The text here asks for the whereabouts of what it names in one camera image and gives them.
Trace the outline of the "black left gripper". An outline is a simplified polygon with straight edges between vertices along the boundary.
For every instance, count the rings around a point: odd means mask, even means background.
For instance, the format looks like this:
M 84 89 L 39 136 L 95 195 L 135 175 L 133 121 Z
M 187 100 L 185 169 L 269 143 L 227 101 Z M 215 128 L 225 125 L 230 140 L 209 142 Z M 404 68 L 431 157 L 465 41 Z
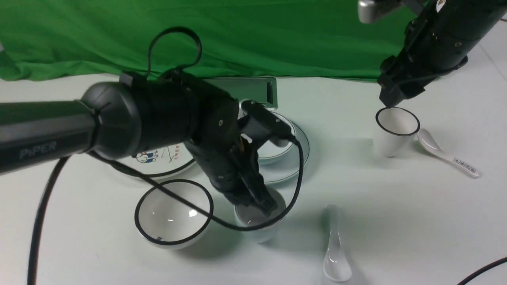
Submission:
M 229 202 L 254 207 L 269 216 L 278 202 L 253 162 L 252 147 L 240 135 L 238 109 L 234 99 L 203 104 L 196 129 L 184 144 L 212 186 Z

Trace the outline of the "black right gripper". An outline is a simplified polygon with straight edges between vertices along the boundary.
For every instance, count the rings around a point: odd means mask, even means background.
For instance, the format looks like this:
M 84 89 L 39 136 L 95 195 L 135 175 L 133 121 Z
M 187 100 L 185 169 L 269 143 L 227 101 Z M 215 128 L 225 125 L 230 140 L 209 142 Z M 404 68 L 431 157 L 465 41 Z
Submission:
M 390 56 L 380 65 L 381 74 L 377 83 L 381 86 L 380 101 L 386 108 L 394 108 L 402 101 L 413 99 L 425 92 L 421 79 L 425 67 L 420 60 Z

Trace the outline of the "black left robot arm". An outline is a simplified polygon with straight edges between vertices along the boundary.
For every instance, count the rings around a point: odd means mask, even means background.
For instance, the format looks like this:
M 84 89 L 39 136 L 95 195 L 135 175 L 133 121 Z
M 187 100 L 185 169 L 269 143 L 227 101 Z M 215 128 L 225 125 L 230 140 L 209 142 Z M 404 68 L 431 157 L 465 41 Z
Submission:
M 230 202 L 269 215 L 277 203 L 240 134 L 247 119 L 238 109 L 228 92 L 182 71 L 154 81 L 121 74 L 73 101 L 2 103 L 1 173 L 77 153 L 116 161 L 184 144 Z

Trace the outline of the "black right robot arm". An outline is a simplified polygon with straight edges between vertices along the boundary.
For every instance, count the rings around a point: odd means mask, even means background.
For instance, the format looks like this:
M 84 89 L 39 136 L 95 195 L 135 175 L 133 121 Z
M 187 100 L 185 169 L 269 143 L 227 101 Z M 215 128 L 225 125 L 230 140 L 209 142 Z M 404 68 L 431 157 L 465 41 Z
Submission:
M 506 13 L 505 0 L 431 0 L 409 22 L 397 56 L 381 64 L 380 101 L 393 108 L 468 62 L 467 54 Z

